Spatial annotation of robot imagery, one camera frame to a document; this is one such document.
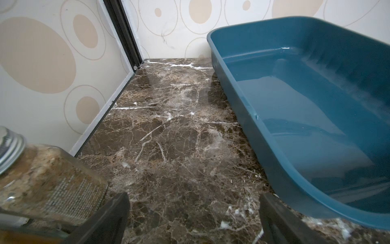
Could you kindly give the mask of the glass spice jar silver lid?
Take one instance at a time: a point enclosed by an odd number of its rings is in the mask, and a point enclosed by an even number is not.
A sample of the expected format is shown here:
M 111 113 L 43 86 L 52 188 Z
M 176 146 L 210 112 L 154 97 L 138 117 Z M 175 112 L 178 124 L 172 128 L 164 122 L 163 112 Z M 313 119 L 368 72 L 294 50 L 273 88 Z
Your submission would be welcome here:
M 108 182 L 60 147 L 30 144 L 1 127 L 1 211 L 81 225 L 100 207 Z

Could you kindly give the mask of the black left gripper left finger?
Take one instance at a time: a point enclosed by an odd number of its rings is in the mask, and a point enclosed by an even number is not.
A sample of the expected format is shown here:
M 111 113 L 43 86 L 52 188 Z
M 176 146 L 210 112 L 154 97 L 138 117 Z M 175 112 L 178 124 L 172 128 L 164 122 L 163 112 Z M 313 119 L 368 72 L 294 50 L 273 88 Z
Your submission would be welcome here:
M 120 244 L 128 222 L 130 201 L 127 193 L 116 194 L 63 244 Z

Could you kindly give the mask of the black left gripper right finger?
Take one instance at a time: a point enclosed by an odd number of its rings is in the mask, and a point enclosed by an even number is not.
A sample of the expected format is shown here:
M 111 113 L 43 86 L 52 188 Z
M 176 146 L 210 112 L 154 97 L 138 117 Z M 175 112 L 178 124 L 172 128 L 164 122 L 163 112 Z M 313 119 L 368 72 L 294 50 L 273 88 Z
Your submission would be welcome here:
M 270 193 L 260 195 L 260 219 L 268 244 L 325 244 L 327 241 Z

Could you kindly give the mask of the teal plastic storage box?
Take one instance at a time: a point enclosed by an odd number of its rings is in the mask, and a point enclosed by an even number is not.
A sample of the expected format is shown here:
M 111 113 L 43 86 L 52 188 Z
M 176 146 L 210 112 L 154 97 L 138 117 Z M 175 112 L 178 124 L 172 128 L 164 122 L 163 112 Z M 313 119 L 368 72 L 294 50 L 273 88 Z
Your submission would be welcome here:
M 318 18 L 212 30 L 212 66 L 276 194 L 390 228 L 390 47 Z

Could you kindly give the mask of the black corner frame post left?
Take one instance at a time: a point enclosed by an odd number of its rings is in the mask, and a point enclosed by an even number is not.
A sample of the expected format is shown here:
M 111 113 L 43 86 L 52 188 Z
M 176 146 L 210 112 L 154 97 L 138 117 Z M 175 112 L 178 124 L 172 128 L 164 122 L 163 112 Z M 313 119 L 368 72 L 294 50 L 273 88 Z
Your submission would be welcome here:
M 132 31 L 125 6 L 120 0 L 103 0 L 116 33 L 124 48 L 126 58 L 130 62 L 133 71 L 138 70 L 143 60 L 138 49 L 134 33 Z

